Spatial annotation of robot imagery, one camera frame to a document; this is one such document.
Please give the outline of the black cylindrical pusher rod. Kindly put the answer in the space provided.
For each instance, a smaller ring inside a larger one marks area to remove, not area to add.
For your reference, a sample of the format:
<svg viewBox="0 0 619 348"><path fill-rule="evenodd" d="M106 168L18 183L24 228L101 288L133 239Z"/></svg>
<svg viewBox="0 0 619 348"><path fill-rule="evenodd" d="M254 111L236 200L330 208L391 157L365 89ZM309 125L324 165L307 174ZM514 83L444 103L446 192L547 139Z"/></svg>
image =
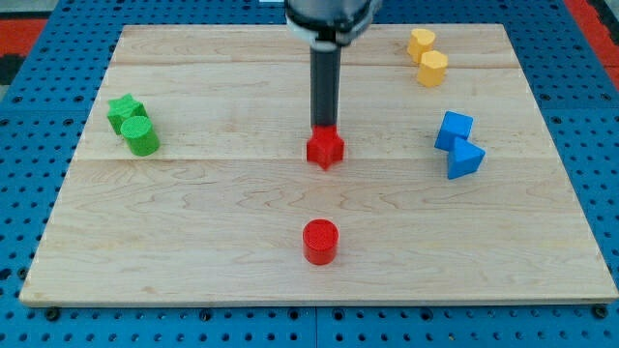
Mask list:
<svg viewBox="0 0 619 348"><path fill-rule="evenodd" d="M340 49L312 48L310 57L310 124L335 126L339 116Z"/></svg>

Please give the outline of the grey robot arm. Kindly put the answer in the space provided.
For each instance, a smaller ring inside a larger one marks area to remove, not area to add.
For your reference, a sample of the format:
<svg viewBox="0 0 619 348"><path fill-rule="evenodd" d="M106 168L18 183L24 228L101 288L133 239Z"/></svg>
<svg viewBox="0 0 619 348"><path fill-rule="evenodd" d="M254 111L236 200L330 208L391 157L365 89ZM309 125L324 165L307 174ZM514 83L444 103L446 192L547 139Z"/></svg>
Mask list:
<svg viewBox="0 0 619 348"><path fill-rule="evenodd" d="M341 51L373 22L381 0L285 0L288 29L309 45L310 124L338 123Z"/></svg>

